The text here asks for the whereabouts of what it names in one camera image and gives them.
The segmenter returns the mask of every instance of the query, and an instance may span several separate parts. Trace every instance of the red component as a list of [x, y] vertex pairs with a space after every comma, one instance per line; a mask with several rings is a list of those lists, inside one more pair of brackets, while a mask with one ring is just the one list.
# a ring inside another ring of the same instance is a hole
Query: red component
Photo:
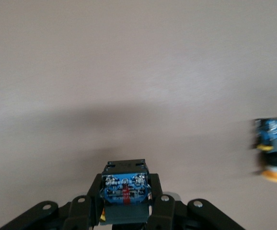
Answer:
[[123, 185], [123, 201], [125, 205], [130, 204], [130, 191], [127, 184]]

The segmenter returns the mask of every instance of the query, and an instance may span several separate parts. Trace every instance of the screw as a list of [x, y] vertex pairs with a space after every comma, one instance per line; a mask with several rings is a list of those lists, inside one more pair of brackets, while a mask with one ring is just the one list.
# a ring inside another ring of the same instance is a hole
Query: screw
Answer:
[[85, 198], [84, 198], [84, 197], [81, 197], [81, 198], [78, 199], [78, 203], [82, 203], [82, 202], [84, 202], [84, 201], [85, 201]]
[[161, 196], [162, 201], [169, 201], [169, 197], [167, 195]]
[[195, 207], [203, 207], [203, 204], [199, 200], [196, 200], [196, 201], [194, 201], [194, 206]]
[[51, 208], [51, 205], [45, 205], [45, 206], [43, 206], [43, 210], [48, 210], [50, 208]]

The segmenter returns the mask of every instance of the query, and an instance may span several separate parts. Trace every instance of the white wall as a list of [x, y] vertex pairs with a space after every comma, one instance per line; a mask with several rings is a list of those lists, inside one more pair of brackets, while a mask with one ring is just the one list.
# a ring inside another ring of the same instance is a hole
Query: white wall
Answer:
[[146, 158], [185, 203], [277, 229], [277, 184], [250, 149], [268, 116], [277, 1], [0, 1], [0, 226]]

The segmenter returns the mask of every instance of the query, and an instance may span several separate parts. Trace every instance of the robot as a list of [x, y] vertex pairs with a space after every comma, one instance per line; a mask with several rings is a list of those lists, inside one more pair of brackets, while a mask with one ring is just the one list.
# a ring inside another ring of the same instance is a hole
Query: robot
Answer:
[[244, 230], [204, 199], [183, 204], [163, 194], [159, 175], [144, 159], [109, 161], [87, 195], [58, 207], [43, 201], [0, 230]]
[[262, 151], [265, 170], [262, 175], [277, 182], [277, 118], [263, 118], [255, 121], [257, 149]]

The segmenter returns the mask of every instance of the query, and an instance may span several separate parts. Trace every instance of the blurry object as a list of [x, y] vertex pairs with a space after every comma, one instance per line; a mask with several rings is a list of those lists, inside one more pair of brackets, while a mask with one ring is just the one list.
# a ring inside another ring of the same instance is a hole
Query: blurry object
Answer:
[[262, 151], [265, 167], [262, 175], [277, 182], [277, 118], [255, 121], [258, 137], [257, 149]]

